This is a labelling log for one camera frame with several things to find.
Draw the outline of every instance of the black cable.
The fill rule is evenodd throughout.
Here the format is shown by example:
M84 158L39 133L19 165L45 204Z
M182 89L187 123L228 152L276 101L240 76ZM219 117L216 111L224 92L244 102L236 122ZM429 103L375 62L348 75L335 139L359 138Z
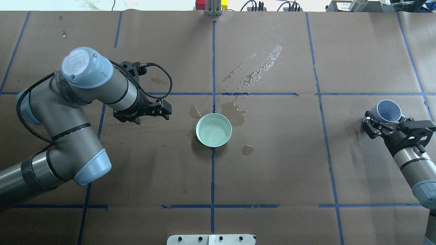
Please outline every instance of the black cable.
M50 149L52 146L54 146L54 144L51 144L51 143L48 144L48 146L44 147L44 149L42 149L42 150L40 150L38 153L36 153L35 156L38 155L38 154L40 154L40 153L43 153L44 151L46 151L46 150L48 150L48 149Z
M55 75L55 73L53 72L53 73L51 73L50 75L47 75L45 78L43 78L43 79L39 80L38 82L34 83L34 84L33 84L32 86L30 86L29 88L27 88L27 89L23 92L23 94L18 98L18 101L17 101L17 107L16 107L16 110L17 110L17 116L18 116L18 119L20 120L21 124L23 124L23 126L24 126L27 130L29 130L30 133L32 133L33 135L35 135L35 136L38 137L39 139L41 139L41 140L43 140L43 141L45 141L45 142L47 142L47 143L49 143L49 144L54 144L54 142L51 141L51 140L49 140L49 139L47 139L47 138L45 138L44 136L42 136L41 134L39 134L38 132L36 132L35 130L33 130L33 128L31 128L31 127L29 126L29 124L26 122L26 120L24 119L23 115L21 114L21 103L23 102L23 100L24 100L24 98L26 97L26 95L27 95L28 93L30 93L30 91L32 91L32 89L34 89L36 86L40 85L40 84L43 83L45 80L51 78L51 77L54 76L54 75Z
M277 9L277 12L280 10L280 8L284 5L284 4L289 4L289 8L288 8L288 11L289 11L289 9L291 9L291 3L290 2L284 2L284 3L282 3L282 5L280 5L280 7Z
M135 84L138 86L139 90L140 90L143 94L147 95L147 96L150 97L150 98L153 98L153 99L163 99L163 98L166 98L168 95L170 95L171 90L173 89L173 79L171 78L170 74L169 74L165 69L163 69L160 65L158 65L158 64L156 64L156 63L145 63L145 64L146 64L145 67L156 66L156 67L158 67L159 69L161 69L161 70L162 70L162 71L163 71L163 72L168 76L168 78L170 79L170 89L168 90L168 92L167 92L165 95L160 96L160 97L153 96L153 95L151 95L151 94L145 92L144 89L141 87L141 85L139 85L138 81L137 81L137 80L132 76L132 74L130 74L130 72L128 72L124 67L122 67L122 66L119 65L118 63L116 63L116 62L114 62L114 61L111 61L111 60L109 60L109 61L110 61L113 65L115 65L116 67L120 68L120 69L125 73L124 76L125 76L126 78L129 78L129 77L130 77L130 78L133 80L133 82L135 82Z
M251 11L254 11L255 9L257 9L257 2L254 1L254 0L249 0L248 2L246 2L246 3L244 4L244 6L242 6L241 11L244 10L244 7L245 7L249 2L251 2L251 5L252 5L252 7L251 7Z
M294 9L296 9L296 2L292 3L292 6L290 9L288 9L288 11L294 12Z

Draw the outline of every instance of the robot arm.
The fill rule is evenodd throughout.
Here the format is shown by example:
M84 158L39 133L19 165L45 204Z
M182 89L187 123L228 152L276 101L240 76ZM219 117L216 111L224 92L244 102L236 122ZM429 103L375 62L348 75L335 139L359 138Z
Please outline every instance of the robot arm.
M394 123L375 119L365 113L363 129L371 139L383 138L404 178L420 204L430 209L424 245L436 243L436 166L428 156L429 143L436 124L432 121L415 121L404 116Z
M113 108L121 122L140 124L139 117L145 115L169 119L171 105L163 98L150 102L138 83L152 63L114 64L91 48L77 48L64 58L53 78L17 96L19 117L43 124L55 148L0 172L0 211L69 180L86 185L109 172L106 150L82 110L92 101Z

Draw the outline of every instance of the light blue end cap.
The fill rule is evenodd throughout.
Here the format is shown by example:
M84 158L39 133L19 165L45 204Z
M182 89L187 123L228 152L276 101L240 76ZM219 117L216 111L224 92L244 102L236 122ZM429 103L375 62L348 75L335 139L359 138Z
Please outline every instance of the light blue end cap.
M424 245L435 245L434 243L432 243L432 241L430 241L427 236L424 236Z
M86 185L107 174L111 168L106 149L102 149L83 166L73 180L77 185Z
M17 106L18 99L21 97L25 90L21 91L15 98L15 106ZM29 94L27 94L21 102L21 114L23 115L26 122L34 125L42 125L42 123L38 121L38 119L36 119L36 117L32 113L32 110L30 109Z
M413 186L412 192L423 207L436 209L436 180L418 182Z
M96 88L112 77L113 66L94 49L81 47L73 49L65 56L61 73L75 87Z

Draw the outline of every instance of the red block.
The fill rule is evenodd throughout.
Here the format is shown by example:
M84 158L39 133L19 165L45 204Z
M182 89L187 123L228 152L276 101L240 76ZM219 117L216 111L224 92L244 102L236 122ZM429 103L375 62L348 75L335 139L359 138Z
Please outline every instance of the red block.
M195 0L196 10L206 10L206 0Z

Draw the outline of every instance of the logo on robot cap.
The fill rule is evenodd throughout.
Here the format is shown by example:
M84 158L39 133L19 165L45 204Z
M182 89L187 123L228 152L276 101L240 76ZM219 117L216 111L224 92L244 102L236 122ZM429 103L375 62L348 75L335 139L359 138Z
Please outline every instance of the logo on robot cap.
M80 73L86 67L85 55L83 52L79 52L71 57L67 58L68 71L72 75L74 72Z

